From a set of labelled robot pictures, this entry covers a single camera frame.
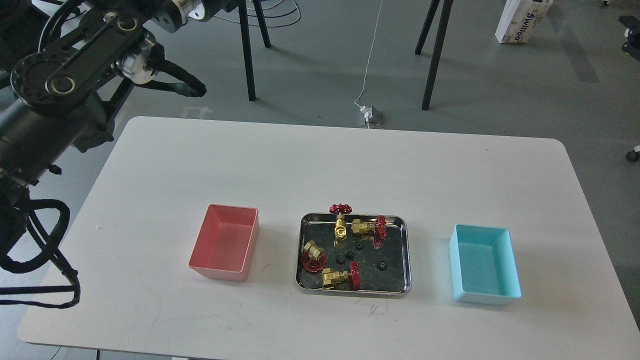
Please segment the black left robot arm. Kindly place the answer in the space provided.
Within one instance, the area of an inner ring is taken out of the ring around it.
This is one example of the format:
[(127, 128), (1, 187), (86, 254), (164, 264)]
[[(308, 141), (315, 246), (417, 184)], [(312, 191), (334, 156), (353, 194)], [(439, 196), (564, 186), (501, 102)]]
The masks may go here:
[(50, 17), (30, 0), (1, 2), (2, 84), (16, 101), (1, 114), (1, 191), (35, 186), (70, 146), (80, 152), (113, 139), (113, 120), (134, 86), (201, 97), (206, 87), (165, 59), (144, 27), (175, 32), (196, 0), (88, 0), (68, 33), (62, 26), (82, 0)]

